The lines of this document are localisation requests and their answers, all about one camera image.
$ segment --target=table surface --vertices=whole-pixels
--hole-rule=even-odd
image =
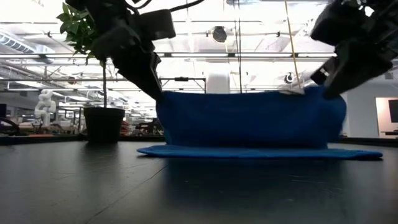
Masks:
[[[382,161],[160,159],[151,142],[0,147],[1,223],[396,224],[398,149]]]

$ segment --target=white cylinder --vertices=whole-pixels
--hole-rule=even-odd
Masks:
[[[206,93],[227,94],[229,92],[229,67],[226,64],[209,63],[206,78]]]

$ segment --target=ceiling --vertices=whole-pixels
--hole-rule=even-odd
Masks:
[[[12,35],[13,38],[28,46],[44,45],[52,49],[56,54],[71,54],[73,49],[67,45],[65,36],[60,34],[60,21],[56,17],[62,13],[62,0],[12,0],[0,1],[0,33]],[[279,53],[292,52],[290,44],[289,27],[286,21],[285,4],[283,1],[241,0],[238,9],[232,0],[205,0],[203,3],[191,7],[188,10],[173,12],[174,26],[177,36],[173,39],[155,41],[157,52],[200,52],[200,53]],[[333,47],[313,41],[308,34],[312,29],[314,20],[326,6],[326,1],[288,1],[289,19],[295,52],[315,53],[333,52]],[[186,0],[153,0],[147,7],[140,10],[141,13],[153,10],[171,8],[186,4]],[[219,44],[207,35],[215,26],[226,27],[228,37],[225,44]],[[234,30],[241,31],[241,40],[237,41]],[[19,54],[15,50],[0,45],[0,54]],[[23,67],[43,76],[51,74],[51,78],[85,78],[100,79],[102,68],[96,63],[91,65],[73,65],[73,60],[57,60],[53,64],[46,65],[33,60],[12,59],[6,60],[15,66]],[[214,60],[203,57],[200,60],[191,58],[163,58],[158,66],[158,74],[161,78],[192,77],[203,78],[212,72],[211,64]],[[217,63],[226,65],[231,75],[231,89],[239,89],[239,65],[236,60],[219,58]],[[300,74],[309,75],[322,64],[322,60],[306,60],[297,62],[297,70]],[[294,72],[292,58],[281,60],[272,58],[264,60],[255,58],[243,59],[241,62],[242,86],[252,88],[272,88],[284,84],[283,77]],[[116,78],[116,71],[112,65],[108,67],[108,79]],[[203,93],[203,86],[195,81],[168,82],[164,88],[181,89]],[[59,83],[59,88],[101,88],[101,82],[78,82],[77,84]],[[128,100],[125,103],[145,105],[153,108],[154,101],[139,92],[129,82],[108,82],[108,88],[114,88],[115,94]],[[134,91],[116,91],[116,89],[133,89]],[[80,95],[89,95],[82,91]]]

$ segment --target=blue cloth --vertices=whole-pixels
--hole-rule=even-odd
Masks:
[[[323,87],[307,88],[305,95],[165,92],[164,100],[157,103],[157,115],[167,145],[139,152],[189,157],[352,157],[355,151],[327,149],[327,143],[340,134],[346,104],[341,97],[325,100],[322,93]]]

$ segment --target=black plant pot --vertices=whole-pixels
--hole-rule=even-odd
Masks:
[[[85,108],[84,115],[89,143],[112,144],[119,140],[124,110],[117,108]]]

